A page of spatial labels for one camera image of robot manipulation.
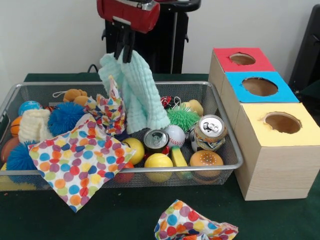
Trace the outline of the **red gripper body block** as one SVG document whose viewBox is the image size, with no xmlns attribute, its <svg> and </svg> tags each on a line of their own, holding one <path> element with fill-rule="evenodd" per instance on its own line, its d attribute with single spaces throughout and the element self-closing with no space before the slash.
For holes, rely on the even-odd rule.
<svg viewBox="0 0 320 240">
<path fill-rule="evenodd" d="M 155 0 L 97 0 L 96 6 L 102 19 L 120 22 L 144 34 L 155 27 L 161 9 Z"/>
</svg>

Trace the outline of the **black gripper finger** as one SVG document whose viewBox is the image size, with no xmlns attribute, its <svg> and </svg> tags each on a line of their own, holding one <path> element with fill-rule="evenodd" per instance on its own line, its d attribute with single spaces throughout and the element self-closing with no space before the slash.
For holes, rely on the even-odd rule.
<svg viewBox="0 0 320 240">
<path fill-rule="evenodd" d="M 118 30 L 117 37 L 116 37 L 115 51 L 114 51 L 114 58 L 116 60 L 119 59 L 119 56 L 125 47 L 125 35 L 126 34 L 125 34 L 124 28 L 121 28 Z"/>
<path fill-rule="evenodd" d="M 130 63 L 132 58 L 132 53 L 134 49 L 134 43 L 135 43 L 135 31 L 126 31 L 124 33 L 124 45 L 123 45 L 123 55 L 122 55 L 122 61 L 123 63 Z"/>
</svg>

